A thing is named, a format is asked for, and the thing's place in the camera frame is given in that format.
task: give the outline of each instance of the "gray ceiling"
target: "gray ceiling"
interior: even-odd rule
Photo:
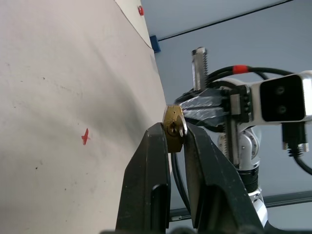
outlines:
[[[150,35],[163,39],[282,0],[141,0]]]

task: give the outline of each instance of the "red cable tie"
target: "red cable tie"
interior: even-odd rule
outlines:
[[[248,73],[248,66],[246,65],[235,65],[233,66],[233,74],[243,74]]]

